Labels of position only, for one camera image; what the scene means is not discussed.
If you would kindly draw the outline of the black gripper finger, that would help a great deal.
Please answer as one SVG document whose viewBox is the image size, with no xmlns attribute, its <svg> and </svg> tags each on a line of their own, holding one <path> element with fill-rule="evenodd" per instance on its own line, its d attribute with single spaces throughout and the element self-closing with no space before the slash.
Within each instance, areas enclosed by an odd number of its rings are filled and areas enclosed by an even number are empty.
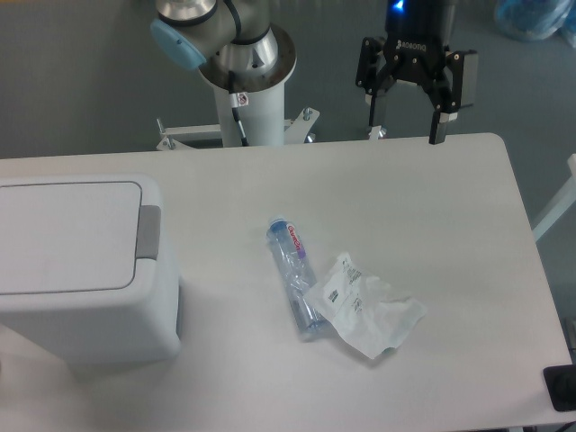
<svg viewBox="0 0 576 432">
<path fill-rule="evenodd" d="M 365 37 L 360 50 L 355 84 L 365 91 L 369 103 L 368 125 L 383 126 L 386 95 L 395 83 L 396 56 L 386 49 L 383 37 Z"/>
<path fill-rule="evenodd" d="M 416 79 L 434 109 L 428 143 L 443 143 L 465 106 L 465 52 L 428 48 L 416 57 Z"/>
</svg>

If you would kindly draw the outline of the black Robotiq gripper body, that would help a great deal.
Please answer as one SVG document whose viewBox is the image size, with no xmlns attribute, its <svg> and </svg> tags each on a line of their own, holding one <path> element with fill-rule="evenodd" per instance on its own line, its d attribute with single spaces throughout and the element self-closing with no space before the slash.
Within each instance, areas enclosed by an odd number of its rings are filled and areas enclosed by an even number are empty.
<svg viewBox="0 0 576 432">
<path fill-rule="evenodd" d="M 454 20 L 454 1 L 389 1 L 383 55 L 391 78 L 428 86 L 442 76 Z"/>
</svg>

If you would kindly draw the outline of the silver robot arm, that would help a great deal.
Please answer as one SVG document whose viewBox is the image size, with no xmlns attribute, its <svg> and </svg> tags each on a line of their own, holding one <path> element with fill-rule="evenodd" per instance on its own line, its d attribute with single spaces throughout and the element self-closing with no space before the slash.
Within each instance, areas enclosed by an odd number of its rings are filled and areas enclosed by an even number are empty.
<svg viewBox="0 0 576 432">
<path fill-rule="evenodd" d="M 420 87 L 432 107 L 429 142 L 474 102 L 478 55 L 449 47 L 453 1 L 390 1 L 385 34 L 366 37 L 355 84 L 369 104 L 369 136 L 383 135 L 385 97 L 397 83 Z M 267 1 L 158 1 L 151 35 L 179 67 L 212 87 L 222 144 L 282 146 L 304 142 L 317 113 L 284 116 L 284 89 L 296 65 L 293 40 L 272 23 Z"/>
</svg>

